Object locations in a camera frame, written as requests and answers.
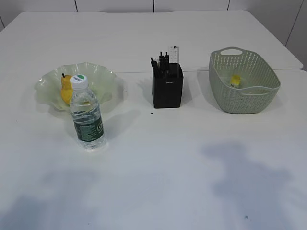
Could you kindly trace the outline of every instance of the yellow pear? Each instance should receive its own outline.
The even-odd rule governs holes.
[[[71,87],[71,75],[64,75],[62,73],[61,83],[62,83],[62,90],[61,96],[62,99],[66,102],[66,104],[71,103],[71,96],[72,96],[72,87]]]

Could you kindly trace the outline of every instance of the pen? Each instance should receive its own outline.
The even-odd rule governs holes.
[[[161,73],[161,76],[163,77],[164,72],[165,72],[165,58],[162,55],[162,52],[160,52],[159,62],[160,62],[160,73]]]
[[[159,71],[159,68],[158,68],[158,63],[155,61],[155,60],[153,60],[153,58],[151,57],[151,64],[152,64],[152,66],[153,66],[153,72],[154,72],[154,75],[155,75],[155,77],[156,78],[159,78],[160,77],[160,71]]]
[[[168,77],[169,74],[169,55],[166,52],[165,55],[165,71],[166,71],[166,76]]]

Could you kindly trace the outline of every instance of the bottle label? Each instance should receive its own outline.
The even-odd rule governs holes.
[[[93,123],[80,125],[73,122],[77,131],[78,139],[86,142],[91,142],[100,138],[104,133],[101,116]]]

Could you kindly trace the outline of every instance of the glass bowl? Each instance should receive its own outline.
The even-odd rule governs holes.
[[[84,62],[64,65],[45,74],[35,85],[37,100],[49,104],[58,110],[68,111],[61,97],[61,77],[65,75],[84,74],[88,77],[89,87],[95,93],[100,104],[111,100],[116,89],[116,74],[104,66]]]

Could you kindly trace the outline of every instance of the yellow object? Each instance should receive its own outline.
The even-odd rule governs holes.
[[[231,78],[231,82],[230,82],[230,85],[232,87],[235,87],[235,88],[239,88],[239,85],[240,85],[240,82],[241,82],[241,77],[240,75],[238,74],[234,74],[232,75],[232,78]]]
[[[71,96],[72,96],[72,87],[71,87],[71,75],[64,75],[62,73],[61,83],[62,83],[62,90],[61,96],[62,99],[65,101],[66,104],[71,103]]]

